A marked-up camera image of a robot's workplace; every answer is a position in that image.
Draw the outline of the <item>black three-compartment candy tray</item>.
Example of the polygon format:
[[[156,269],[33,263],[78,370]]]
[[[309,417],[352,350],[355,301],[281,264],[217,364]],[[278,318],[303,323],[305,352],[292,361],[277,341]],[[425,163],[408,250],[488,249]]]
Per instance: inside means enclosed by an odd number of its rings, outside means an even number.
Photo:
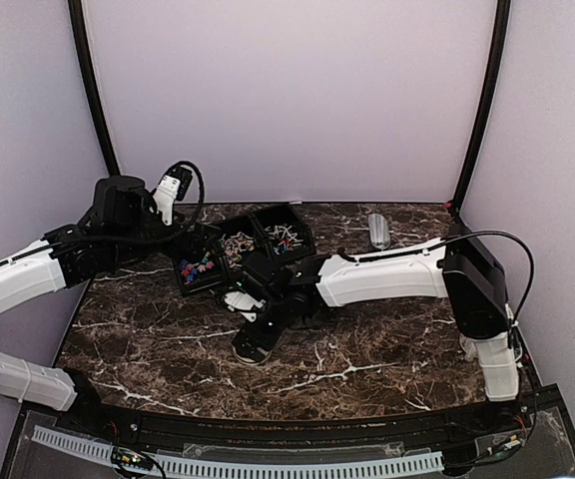
[[[290,264],[315,254],[310,227],[289,204],[271,205],[210,224],[219,227],[219,254],[198,263],[187,260],[191,230],[172,249],[175,276],[183,295],[225,286],[254,252],[279,264]]]

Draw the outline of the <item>metal candy scoop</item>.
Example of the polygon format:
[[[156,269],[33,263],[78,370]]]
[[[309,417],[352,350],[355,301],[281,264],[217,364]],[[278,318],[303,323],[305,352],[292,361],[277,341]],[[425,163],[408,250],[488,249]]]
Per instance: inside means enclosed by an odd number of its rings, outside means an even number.
[[[377,250],[389,249],[391,238],[386,218],[381,214],[370,214],[367,221],[371,246]]]

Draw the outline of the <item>white round lid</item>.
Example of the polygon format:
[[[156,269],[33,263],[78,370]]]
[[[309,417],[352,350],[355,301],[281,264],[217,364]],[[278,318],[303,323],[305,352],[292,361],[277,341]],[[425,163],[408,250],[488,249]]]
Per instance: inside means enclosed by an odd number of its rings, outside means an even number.
[[[249,355],[240,354],[236,350],[234,350],[234,355],[235,355],[235,358],[237,359],[238,362],[240,362],[242,364],[246,364],[246,365],[253,365],[253,366],[261,366],[263,364],[266,364],[270,360],[270,358],[272,357],[272,354],[270,352],[258,353],[258,354],[253,354],[252,356],[249,356]]]

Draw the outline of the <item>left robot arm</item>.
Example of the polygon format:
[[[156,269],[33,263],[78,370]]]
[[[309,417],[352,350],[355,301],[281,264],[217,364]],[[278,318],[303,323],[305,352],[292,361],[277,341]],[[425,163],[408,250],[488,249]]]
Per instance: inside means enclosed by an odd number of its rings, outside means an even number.
[[[195,226],[129,228],[120,236],[96,235],[68,225],[45,234],[0,260],[0,314],[34,298],[69,289],[99,273],[115,272],[153,254],[172,259],[198,255],[213,242],[215,229]],[[50,368],[0,351],[0,395],[56,411],[88,435],[109,426],[108,411],[84,373]]]

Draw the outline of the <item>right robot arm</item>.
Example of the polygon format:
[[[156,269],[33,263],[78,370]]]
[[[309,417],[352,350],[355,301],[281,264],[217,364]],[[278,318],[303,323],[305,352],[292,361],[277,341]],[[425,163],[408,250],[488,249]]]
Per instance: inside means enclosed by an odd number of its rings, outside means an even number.
[[[284,330],[324,307],[407,297],[447,298],[459,333],[469,340],[482,370],[489,402],[477,412],[488,433],[516,415],[520,388],[513,331],[519,310],[511,307],[505,270],[484,245],[485,231],[464,225],[416,246],[350,255],[313,254],[294,268],[260,253],[243,262],[236,287],[253,300],[242,305],[254,317],[232,341],[248,364],[267,361]]]

